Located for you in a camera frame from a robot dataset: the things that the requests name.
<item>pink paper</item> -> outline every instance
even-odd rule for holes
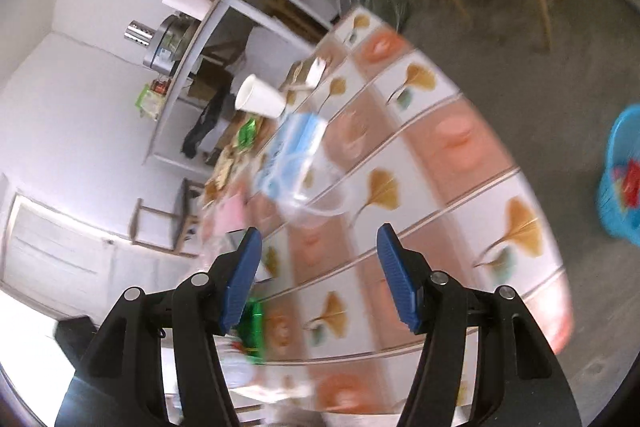
[[[226,232],[247,228],[246,213],[244,211],[244,198],[241,194],[235,194],[226,200],[220,201],[216,207],[213,235],[220,236]]]

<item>red object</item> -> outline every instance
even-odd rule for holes
[[[640,206],[640,163],[629,160],[626,167],[625,179],[622,182],[622,194],[626,206],[638,208]]]
[[[170,84],[171,84],[171,81],[169,79],[161,80],[160,78],[156,78],[151,83],[151,90],[164,96],[167,94],[167,91],[169,91]]]

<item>ginkgo leaf pattern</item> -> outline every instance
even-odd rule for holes
[[[370,204],[375,204],[385,210],[396,210],[400,206],[398,180],[396,180],[392,172],[386,169],[373,169],[369,173],[369,197],[366,203],[353,216],[351,227],[353,227],[362,211]]]
[[[413,99],[414,96],[411,93],[411,89],[404,88],[396,98],[396,102],[402,110],[405,110],[409,108]]]
[[[267,269],[269,274],[276,279],[278,274],[280,273],[280,266],[278,262],[278,251],[273,248],[267,248],[267,251],[263,254],[262,263],[264,267]]]
[[[294,105],[297,97],[298,95],[295,91],[287,91],[287,105]]]
[[[530,257],[542,255],[542,228],[536,214],[520,198],[515,197],[507,201],[506,205],[507,231],[497,241],[490,244],[478,256],[474,267],[488,267],[494,272],[500,283],[506,282],[516,263],[513,248],[503,248],[494,260],[485,262],[485,258],[498,245],[510,243],[518,247],[518,251]]]
[[[369,27],[369,25],[371,24],[371,20],[369,19],[369,16],[361,13],[356,15],[353,18],[353,29],[348,33],[348,35],[344,38],[343,43],[345,42],[349,42],[349,44],[353,44],[357,37],[358,37],[358,30],[359,29],[366,29]]]
[[[309,167],[309,170],[306,172],[306,176],[302,182],[302,185],[307,189],[314,186],[314,168],[313,167]]]
[[[304,325],[304,329],[311,332],[312,342],[315,346],[324,340],[323,324],[339,339],[343,339],[347,334],[347,309],[335,291],[330,291],[324,298],[322,314],[307,321]]]
[[[424,91],[433,91],[436,88],[436,75],[428,68],[412,62],[406,68],[406,79],[391,96],[386,100],[388,105],[396,94],[407,87],[415,87]]]
[[[285,377],[282,379],[282,386],[287,390],[287,395],[289,396],[288,400],[293,405],[297,405],[298,407],[300,407],[300,399],[296,396],[296,394],[298,393],[298,391],[296,390],[296,383],[291,375],[285,375]]]
[[[347,80],[342,76],[336,76],[329,84],[329,95],[324,99],[324,102],[320,104],[320,107],[318,107],[318,112],[321,111],[321,109],[324,107],[324,104],[327,103],[327,101],[332,96],[340,96],[344,94],[346,91],[347,91]]]

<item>white paper cup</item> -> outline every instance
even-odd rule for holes
[[[279,117],[287,105],[287,100],[266,82],[250,74],[238,89],[236,109],[252,112],[267,118]]]

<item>tissue box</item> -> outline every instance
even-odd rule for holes
[[[266,152],[264,166],[255,177],[254,189],[277,201],[283,186],[288,190],[300,187],[320,147],[326,126],[327,121],[316,114],[287,115]],[[291,159],[296,156],[306,156],[308,160],[292,163]]]

